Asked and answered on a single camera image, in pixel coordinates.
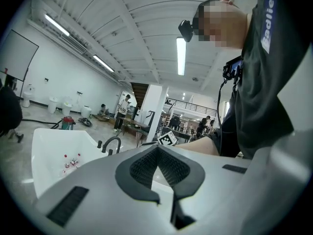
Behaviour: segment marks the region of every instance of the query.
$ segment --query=white bathtub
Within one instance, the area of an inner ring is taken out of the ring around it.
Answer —
[[[107,156],[108,153],[102,153],[97,145],[86,131],[36,129],[32,143],[31,166],[37,197],[76,169],[76,166],[72,165],[70,169],[65,169],[65,154],[69,162],[79,153],[79,166]],[[62,175],[63,169],[66,170],[66,175]]]

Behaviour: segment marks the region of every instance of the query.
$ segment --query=ceiling light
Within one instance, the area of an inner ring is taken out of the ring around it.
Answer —
[[[55,21],[52,17],[45,14],[45,18],[52,23],[54,26],[56,26],[60,31],[62,31],[65,35],[69,36],[69,32],[64,29],[57,21]]]
[[[110,66],[108,66],[105,62],[103,62],[97,55],[94,55],[93,58],[97,60],[100,64],[102,64],[105,68],[107,68],[109,71],[114,72]]]
[[[176,38],[178,75],[185,75],[186,42],[182,37]]]

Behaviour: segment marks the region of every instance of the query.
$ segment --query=metal railing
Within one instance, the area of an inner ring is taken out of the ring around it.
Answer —
[[[214,110],[214,109],[207,108],[207,107],[197,105],[197,104],[187,103],[187,102],[180,101],[177,99],[172,99],[169,97],[166,98],[165,104],[167,104],[167,105],[173,105],[174,104],[174,106],[178,107],[178,108],[204,113],[204,114],[207,114],[207,115],[210,115],[213,117],[216,116],[216,110]]]

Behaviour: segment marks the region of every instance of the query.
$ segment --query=whiteboard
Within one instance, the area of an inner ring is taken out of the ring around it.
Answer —
[[[24,81],[38,45],[11,30],[0,48],[0,71]]]

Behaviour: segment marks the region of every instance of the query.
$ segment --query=gray floor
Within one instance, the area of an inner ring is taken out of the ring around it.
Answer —
[[[63,117],[62,112],[56,111],[50,114],[47,107],[31,104],[29,108],[23,108],[23,118],[36,119],[40,121],[58,122]],[[92,127],[86,127],[78,122],[81,115],[71,113],[70,116],[77,122],[74,130],[85,130],[95,140],[101,140],[103,143],[110,137],[115,136],[113,126],[107,122],[99,122],[91,119]],[[24,134],[21,143],[17,143],[17,138],[7,137],[0,138],[0,176],[7,185],[7,188],[19,199],[33,203],[36,200],[36,193],[33,184],[31,172],[31,146],[34,130],[37,128],[50,128],[52,125],[41,124],[36,122],[22,121],[16,129]],[[135,136],[128,133],[120,134],[121,152],[136,147]]]

